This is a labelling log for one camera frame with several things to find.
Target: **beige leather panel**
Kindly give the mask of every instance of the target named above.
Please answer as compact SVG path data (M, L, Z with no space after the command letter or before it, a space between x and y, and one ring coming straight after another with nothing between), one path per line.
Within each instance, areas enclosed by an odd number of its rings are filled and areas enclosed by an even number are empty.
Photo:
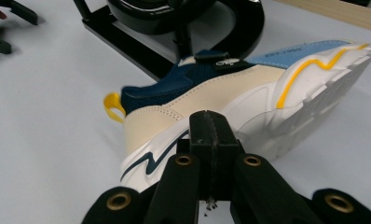
M166 105L140 108L124 121L128 153L141 147L177 120L200 110L220 111L242 93L277 81L285 70L256 65L239 73L210 79Z
M257 65L229 76L210 79L166 106L184 117L195 111L218 111L242 93L265 83L277 81L285 70Z
M130 113L124 120L126 149L129 154L182 117L170 108L153 105Z

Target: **yellow heel tab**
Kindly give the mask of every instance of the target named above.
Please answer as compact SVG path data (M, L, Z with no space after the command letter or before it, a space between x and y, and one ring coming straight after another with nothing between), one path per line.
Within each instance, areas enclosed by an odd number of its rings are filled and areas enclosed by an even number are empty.
M112 92L108 94L104 100L103 100L103 105L104 105L104 110L106 111L107 115L109 116L110 119L113 119L117 122L123 123L126 115L124 107L121 105L121 97L118 93ZM118 109L121 111L123 118L120 117L117 113L112 111L112 109Z

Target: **brass insert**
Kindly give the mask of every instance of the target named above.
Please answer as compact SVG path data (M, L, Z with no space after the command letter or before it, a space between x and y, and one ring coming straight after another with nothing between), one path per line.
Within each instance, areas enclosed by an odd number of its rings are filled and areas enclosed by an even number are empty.
M251 166L259 166L261 165L261 160L254 156L248 156L244 158L244 163L251 165Z
M191 164L192 160L189 156L179 156L176 157L176 163L179 165L189 165Z
M335 210L342 213L351 213L354 211L354 206L345 198L335 195L328 194L324 197L325 202Z
M123 191L112 195L107 200L106 205L110 210L116 211L127 207L130 203L131 196L128 192Z

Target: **navy blue suede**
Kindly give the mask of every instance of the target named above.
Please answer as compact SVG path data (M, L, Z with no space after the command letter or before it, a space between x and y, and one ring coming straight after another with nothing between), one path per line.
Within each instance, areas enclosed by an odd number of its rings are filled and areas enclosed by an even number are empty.
M214 54L222 55L222 52L204 50L198 55ZM148 105L164 105L206 80L233 72L233 69L216 71L212 62L197 62L182 66L175 64L167 76L152 86L124 87L121 93L121 104L127 114Z

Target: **black metal bracket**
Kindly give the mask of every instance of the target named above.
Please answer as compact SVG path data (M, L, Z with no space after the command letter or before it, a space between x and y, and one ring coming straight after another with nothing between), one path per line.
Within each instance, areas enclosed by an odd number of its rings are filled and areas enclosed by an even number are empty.
M91 12L85 0L74 1L85 27L103 42L153 79L158 80L167 75L173 63L116 27L113 22L117 19L108 6ZM234 11L237 22L232 32L213 49L229 52L231 57L244 58L255 47L262 32L264 26L262 5L249 0L220 0L220 2ZM178 58L192 53L186 27L176 31L176 38L178 41L174 42L178 47Z
M0 0L0 7L9 7L11 12L15 15L23 18L24 20L28 21L33 25L37 25L37 14L33 12L28 7L13 1L13 0ZM3 54L10 54L11 53L11 45L8 44L6 41L0 39L0 53Z

